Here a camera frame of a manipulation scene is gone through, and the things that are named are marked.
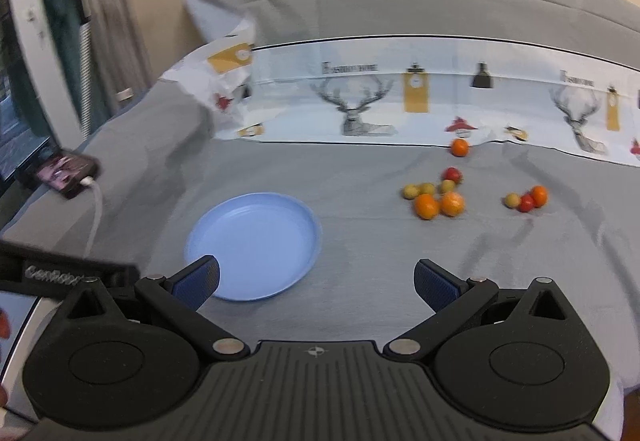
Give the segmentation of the red cherry tomato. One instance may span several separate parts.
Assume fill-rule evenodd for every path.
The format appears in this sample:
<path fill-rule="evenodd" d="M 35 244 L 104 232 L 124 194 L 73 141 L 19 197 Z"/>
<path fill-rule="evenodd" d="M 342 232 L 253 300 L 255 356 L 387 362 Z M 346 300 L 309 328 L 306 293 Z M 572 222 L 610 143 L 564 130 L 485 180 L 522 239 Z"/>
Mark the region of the red cherry tomato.
<path fill-rule="evenodd" d="M 459 185 L 463 181 L 462 172 L 455 167 L 449 167 L 442 172 L 442 181 L 451 181 Z"/>

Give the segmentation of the blue plastic plate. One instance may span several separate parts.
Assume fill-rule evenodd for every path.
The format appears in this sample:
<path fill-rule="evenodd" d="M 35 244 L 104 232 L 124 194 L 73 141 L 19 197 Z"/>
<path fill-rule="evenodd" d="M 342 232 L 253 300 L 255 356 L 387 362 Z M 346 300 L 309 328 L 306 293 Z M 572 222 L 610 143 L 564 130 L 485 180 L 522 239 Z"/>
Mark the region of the blue plastic plate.
<path fill-rule="evenodd" d="M 249 193 L 208 210 L 194 224 L 184 260 L 205 255 L 219 265 L 218 299 L 249 302 L 291 288 L 314 267 L 322 228 L 311 209 L 278 193 Z"/>

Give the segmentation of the small orange cluster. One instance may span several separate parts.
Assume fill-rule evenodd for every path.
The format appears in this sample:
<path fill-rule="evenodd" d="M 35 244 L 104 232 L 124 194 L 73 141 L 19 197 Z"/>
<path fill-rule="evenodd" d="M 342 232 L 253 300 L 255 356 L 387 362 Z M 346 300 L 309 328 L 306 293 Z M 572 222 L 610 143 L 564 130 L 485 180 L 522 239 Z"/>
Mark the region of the small orange cluster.
<path fill-rule="evenodd" d="M 529 195 L 533 199 L 536 208 L 544 207 L 548 202 L 548 190 L 542 185 L 535 185 L 529 190 Z"/>

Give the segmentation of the grey bed sheet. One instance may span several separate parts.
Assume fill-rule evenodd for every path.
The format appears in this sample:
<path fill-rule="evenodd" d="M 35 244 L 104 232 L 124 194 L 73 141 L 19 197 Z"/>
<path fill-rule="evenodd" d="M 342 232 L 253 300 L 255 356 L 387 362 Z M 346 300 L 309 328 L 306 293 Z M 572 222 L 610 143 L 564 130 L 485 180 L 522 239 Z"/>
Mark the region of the grey bed sheet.
<path fill-rule="evenodd" d="M 425 307 L 416 260 L 520 287 L 560 285 L 614 374 L 602 424 L 623 429 L 623 395 L 639 384 L 639 172 L 556 150 L 484 144 L 459 161 L 465 213 L 418 219 L 400 195 L 452 157 L 437 147 L 217 141 L 209 112 L 169 82 L 87 142 L 98 158 L 104 215 L 93 251 L 153 273 L 180 267 L 193 225 L 221 201 L 278 192 L 322 226 L 314 268 L 253 303 L 210 299 L 203 311 L 249 343 L 260 339 L 386 341 Z M 506 208 L 509 193 L 548 190 L 544 207 Z"/>

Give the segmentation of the black smartphone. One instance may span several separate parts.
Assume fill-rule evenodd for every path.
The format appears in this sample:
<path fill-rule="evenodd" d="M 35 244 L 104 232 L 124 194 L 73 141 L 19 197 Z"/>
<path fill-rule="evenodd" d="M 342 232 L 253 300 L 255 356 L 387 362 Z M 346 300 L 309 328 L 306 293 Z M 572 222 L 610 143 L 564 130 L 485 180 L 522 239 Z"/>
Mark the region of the black smartphone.
<path fill-rule="evenodd" d="M 57 149 L 35 170 L 35 179 L 66 199 L 72 199 L 85 190 L 86 178 L 96 179 L 100 173 L 96 158 Z"/>

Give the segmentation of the yellow-green longan fruit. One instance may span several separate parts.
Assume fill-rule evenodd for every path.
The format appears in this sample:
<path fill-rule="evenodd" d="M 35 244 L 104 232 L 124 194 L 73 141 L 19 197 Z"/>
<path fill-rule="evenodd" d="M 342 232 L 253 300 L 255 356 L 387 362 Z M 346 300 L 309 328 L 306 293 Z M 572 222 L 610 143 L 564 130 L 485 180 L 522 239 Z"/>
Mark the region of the yellow-green longan fruit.
<path fill-rule="evenodd" d="M 439 193 L 446 194 L 452 192 L 457 187 L 456 182 L 452 180 L 442 180 L 439 184 Z"/>
<path fill-rule="evenodd" d="M 402 197 L 406 199 L 414 199 L 421 194 L 420 187 L 414 184 L 407 184 L 402 189 Z"/>
<path fill-rule="evenodd" d="M 521 196 L 518 193 L 509 193 L 506 194 L 503 198 L 503 204 L 506 208 L 510 209 L 518 209 L 521 205 Z"/>
<path fill-rule="evenodd" d="M 421 183 L 419 190 L 421 194 L 434 195 L 436 193 L 436 186 L 433 183 Z"/>

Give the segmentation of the red tomato cluster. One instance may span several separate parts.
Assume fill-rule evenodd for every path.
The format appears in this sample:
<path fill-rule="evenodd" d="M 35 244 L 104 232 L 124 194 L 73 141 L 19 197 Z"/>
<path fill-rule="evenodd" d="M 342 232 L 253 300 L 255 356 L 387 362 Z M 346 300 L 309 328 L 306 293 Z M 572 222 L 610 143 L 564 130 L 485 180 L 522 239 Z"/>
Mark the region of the red tomato cluster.
<path fill-rule="evenodd" d="M 518 211 L 526 213 L 532 211 L 535 208 L 535 199 L 529 193 L 523 194 L 518 204 Z"/>

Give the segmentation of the grey curtain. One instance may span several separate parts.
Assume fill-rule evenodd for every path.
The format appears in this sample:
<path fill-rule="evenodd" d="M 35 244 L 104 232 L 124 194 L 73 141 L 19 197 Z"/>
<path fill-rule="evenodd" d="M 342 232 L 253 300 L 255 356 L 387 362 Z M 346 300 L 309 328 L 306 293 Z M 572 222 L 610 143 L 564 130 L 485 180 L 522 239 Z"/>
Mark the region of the grey curtain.
<path fill-rule="evenodd" d="M 84 0 L 91 16 L 91 75 L 94 111 L 111 117 L 120 109 L 119 94 L 131 98 L 144 93 L 152 83 L 149 54 L 131 0 Z M 80 95 L 79 22 L 70 11 L 70 57 L 68 86 Z"/>

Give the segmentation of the deer print pillow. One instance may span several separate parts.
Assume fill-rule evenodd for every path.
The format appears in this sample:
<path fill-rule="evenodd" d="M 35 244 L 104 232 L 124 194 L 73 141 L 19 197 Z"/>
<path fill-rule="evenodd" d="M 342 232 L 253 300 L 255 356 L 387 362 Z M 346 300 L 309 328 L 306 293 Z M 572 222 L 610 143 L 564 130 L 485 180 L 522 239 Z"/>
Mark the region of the deer print pillow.
<path fill-rule="evenodd" d="M 637 166 L 639 10 L 625 0 L 183 0 L 165 72 L 223 140 L 522 142 Z"/>

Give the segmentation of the orange mandarin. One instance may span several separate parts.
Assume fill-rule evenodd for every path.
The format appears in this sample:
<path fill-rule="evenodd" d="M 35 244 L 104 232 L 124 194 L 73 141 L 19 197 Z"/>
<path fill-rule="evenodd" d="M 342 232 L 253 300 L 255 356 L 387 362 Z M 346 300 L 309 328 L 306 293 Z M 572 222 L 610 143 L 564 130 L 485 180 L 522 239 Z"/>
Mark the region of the orange mandarin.
<path fill-rule="evenodd" d="M 465 212 L 464 197 L 458 192 L 447 192 L 440 198 L 440 212 L 449 218 L 455 218 Z"/>
<path fill-rule="evenodd" d="M 420 219 L 431 221 L 440 215 L 439 200 L 431 194 L 420 194 L 413 199 L 413 211 Z"/>

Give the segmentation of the white door frame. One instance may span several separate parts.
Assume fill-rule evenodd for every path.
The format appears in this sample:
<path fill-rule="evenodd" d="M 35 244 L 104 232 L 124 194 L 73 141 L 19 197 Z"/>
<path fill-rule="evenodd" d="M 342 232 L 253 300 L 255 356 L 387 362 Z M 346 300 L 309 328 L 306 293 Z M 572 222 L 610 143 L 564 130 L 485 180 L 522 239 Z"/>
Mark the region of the white door frame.
<path fill-rule="evenodd" d="M 51 36 L 43 0 L 9 0 L 17 41 L 38 104 L 55 142 L 75 148 L 84 141 L 79 118 Z"/>

